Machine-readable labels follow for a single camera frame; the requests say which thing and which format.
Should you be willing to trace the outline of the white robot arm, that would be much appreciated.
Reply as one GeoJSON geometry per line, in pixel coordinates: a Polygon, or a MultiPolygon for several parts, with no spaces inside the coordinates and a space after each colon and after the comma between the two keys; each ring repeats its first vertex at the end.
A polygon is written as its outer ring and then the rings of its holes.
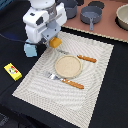
{"type": "Polygon", "coordinates": [[[31,7],[23,16],[25,30],[31,43],[49,42],[67,21],[64,4],[55,0],[29,0],[31,7]]]}

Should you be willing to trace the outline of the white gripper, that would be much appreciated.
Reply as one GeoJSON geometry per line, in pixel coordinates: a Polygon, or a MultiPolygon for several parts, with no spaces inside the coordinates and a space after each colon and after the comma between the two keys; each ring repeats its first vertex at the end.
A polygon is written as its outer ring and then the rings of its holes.
{"type": "Polygon", "coordinates": [[[50,41],[66,21],[64,4],[55,2],[32,2],[23,16],[28,40],[34,44],[50,41]]]}

